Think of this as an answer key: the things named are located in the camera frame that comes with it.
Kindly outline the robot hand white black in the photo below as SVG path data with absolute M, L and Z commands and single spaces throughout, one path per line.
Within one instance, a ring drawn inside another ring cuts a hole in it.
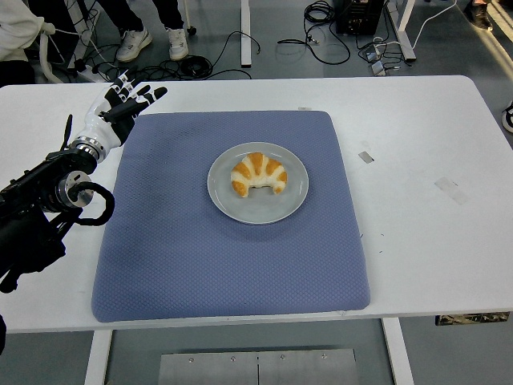
M 140 86 L 141 82 L 131 70 L 119 75 L 91 105 L 84 118 L 84 129 L 70 147 L 86 148 L 99 160 L 122 146 L 139 114 L 168 92 L 166 87 Z

